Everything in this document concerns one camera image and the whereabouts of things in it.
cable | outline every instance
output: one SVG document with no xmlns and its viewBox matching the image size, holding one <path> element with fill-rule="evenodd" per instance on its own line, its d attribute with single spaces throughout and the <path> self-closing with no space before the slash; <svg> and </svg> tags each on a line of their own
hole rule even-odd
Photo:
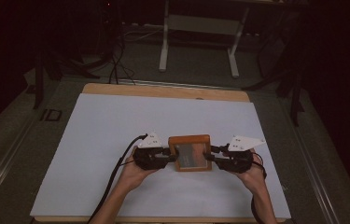
<svg viewBox="0 0 350 224">
<path fill-rule="evenodd" d="M 119 161 L 116 164 L 116 167 L 114 168 L 113 172 L 111 173 L 110 179 L 108 180 L 107 187 L 105 188 L 105 193 L 102 196 L 101 201 L 98 203 L 98 205 L 95 208 L 95 211 L 93 211 L 90 219 L 88 220 L 88 223 L 91 222 L 91 220 L 95 217 L 95 215 L 98 213 L 99 209 L 102 207 L 103 203 L 105 202 L 105 198 L 107 197 L 108 193 L 110 192 L 111 186 L 113 185 L 114 177 L 116 177 L 117 171 L 119 170 L 121 165 L 124 165 L 128 162 L 125 162 L 122 164 L 123 160 L 126 157 L 126 154 L 128 153 L 129 149 L 133 146 L 133 144 L 138 140 L 143 140 L 148 136 L 148 134 L 140 135 L 136 137 L 127 147 L 125 152 L 122 154 L 122 156 L 119 158 Z"/>
</svg>

table leg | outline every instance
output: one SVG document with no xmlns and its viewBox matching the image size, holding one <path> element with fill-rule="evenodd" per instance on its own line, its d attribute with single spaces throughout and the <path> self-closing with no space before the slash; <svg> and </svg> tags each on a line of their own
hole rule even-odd
<svg viewBox="0 0 350 224">
<path fill-rule="evenodd" d="M 238 29 L 236 30 L 235 34 L 235 40 L 233 41 L 232 48 L 228 49 L 228 58 L 230 60 L 230 67 L 231 67 L 231 73 L 232 77 L 239 77 L 238 72 L 238 65 L 236 65 L 236 59 L 235 59 L 235 51 L 238 48 L 239 39 L 242 36 L 242 31 L 245 27 L 245 21 L 247 18 L 247 14 L 249 12 L 249 7 L 245 8 L 244 16 L 242 17 L 242 20 L 239 22 Z"/>
<path fill-rule="evenodd" d="M 163 43 L 160 59 L 160 72 L 166 71 L 166 62 L 168 60 L 168 20 L 169 20 L 169 0 L 165 1 L 165 17 L 163 19 Z"/>
</svg>

floor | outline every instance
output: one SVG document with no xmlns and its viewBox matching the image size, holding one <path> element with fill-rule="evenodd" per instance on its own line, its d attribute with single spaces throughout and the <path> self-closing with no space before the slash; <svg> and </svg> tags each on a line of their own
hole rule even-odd
<svg viewBox="0 0 350 224">
<path fill-rule="evenodd" d="M 141 36 L 125 36 L 119 63 L 121 84 L 240 90 L 262 80 L 257 62 L 259 43 L 252 36 L 243 38 L 235 54 L 241 72 L 237 79 L 231 77 L 225 45 L 173 38 L 167 70 L 162 73 L 158 70 L 159 33 Z M 107 64 L 93 70 L 99 79 L 80 77 L 64 68 L 61 81 L 45 79 L 45 100 L 37 110 L 32 109 L 34 96 L 23 92 L 0 115 L 0 223 L 33 223 L 30 210 L 78 95 L 86 83 L 108 82 L 112 68 L 113 64 Z M 30 83 L 33 75 L 33 70 L 25 74 Z M 295 127 L 288 115 L 289 97 L 278 98 L 276 87 L 273 83 L 248 94 L 258 111 L 293 217 L 286 223 L 350 223 L 350 180 L 308 92 L 301 93 L 304 112 L 299 113 L 300 126 Z M 56 122 L 44 121 L 44 109 L 62 110 L 63 115 Z"/>
</svg>

brown picture frame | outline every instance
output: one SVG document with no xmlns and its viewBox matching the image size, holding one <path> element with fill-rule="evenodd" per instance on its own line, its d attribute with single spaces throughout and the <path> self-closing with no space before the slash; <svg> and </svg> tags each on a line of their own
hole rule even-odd
<svg viewBox="0 0 350 224">
<path fill-rule="evenodd" d="M 175 168 L 178 172 L 211 171 L 212 162 L 203 152 L 210 154 L 210 135 L 172 136 L 168 139 L 172 154 L 178 153 Z"/>
</svg>

